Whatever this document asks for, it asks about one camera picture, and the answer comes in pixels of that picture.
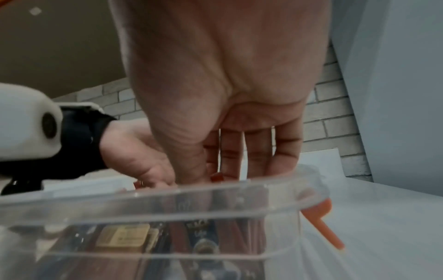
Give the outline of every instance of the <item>yellow sticker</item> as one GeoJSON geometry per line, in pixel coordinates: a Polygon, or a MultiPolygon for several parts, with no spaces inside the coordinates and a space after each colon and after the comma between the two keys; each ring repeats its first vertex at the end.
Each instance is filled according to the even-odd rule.
{"type": "Polygon", "coordinates": [[[158,228],[152,228],[148,233],[148,244],[146,245],[146,253],[150,253],[152,248],[157,244],[158,233],[160,230],[158,228]]]}
{"type": "Polygon", "coordinates": [[[149,224],[111,225],[103,228],[97,247],[140,247],[149,232],[149,224]]]}

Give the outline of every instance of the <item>hand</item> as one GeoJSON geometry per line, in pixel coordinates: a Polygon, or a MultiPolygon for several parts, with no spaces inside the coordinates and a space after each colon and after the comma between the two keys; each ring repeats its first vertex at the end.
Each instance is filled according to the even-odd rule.
{"type": "Polygon", "coordinates": [[[147,187],[175,183],[171,163],[146,119],[110,122],[100,140],[100,153],[107,167],[137,178],[147,187]]]}
{"type": "Polygon", "coordinates": [[[221,172],[237,179],[243,133],[249,178],[295,168],[305,102],[326,53],[328,0],[110,6],[132,88],[178,183],[209,181],[219,151],[221,172]]]}

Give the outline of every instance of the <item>clear plastic box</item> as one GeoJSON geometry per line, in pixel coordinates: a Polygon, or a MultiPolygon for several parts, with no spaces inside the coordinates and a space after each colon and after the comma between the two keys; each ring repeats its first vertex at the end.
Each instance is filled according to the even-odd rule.
{"type": "Polygon", "coordinates": [[[303,165],[272,179],[85,189],[129,182],[0,198],[0,279],[303,279],[299,211],[329,196],[316,169],[303,165]]]}

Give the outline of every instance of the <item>black sleeve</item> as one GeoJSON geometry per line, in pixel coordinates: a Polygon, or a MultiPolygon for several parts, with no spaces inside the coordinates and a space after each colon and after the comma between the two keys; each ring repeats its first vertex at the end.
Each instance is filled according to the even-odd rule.
{"type": "Polygon", "coordinates": [[[17,180],[75,179],[106,169],[99,144],[116,120],[90,107],[62,108],[61,149],[51,158],[0,162],[0,174],[17,180]]]}

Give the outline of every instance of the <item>ceiling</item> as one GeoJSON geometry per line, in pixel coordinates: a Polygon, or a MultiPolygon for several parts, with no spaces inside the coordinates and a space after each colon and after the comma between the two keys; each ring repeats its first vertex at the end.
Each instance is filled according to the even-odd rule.
{"type": "Polygon", "coordinates": [[[0,82],[57,97],[124,76],[107,0],[13,0],[0,7],[0,82]],[[37,16],[34,7],[42,11],[37,16]]]}

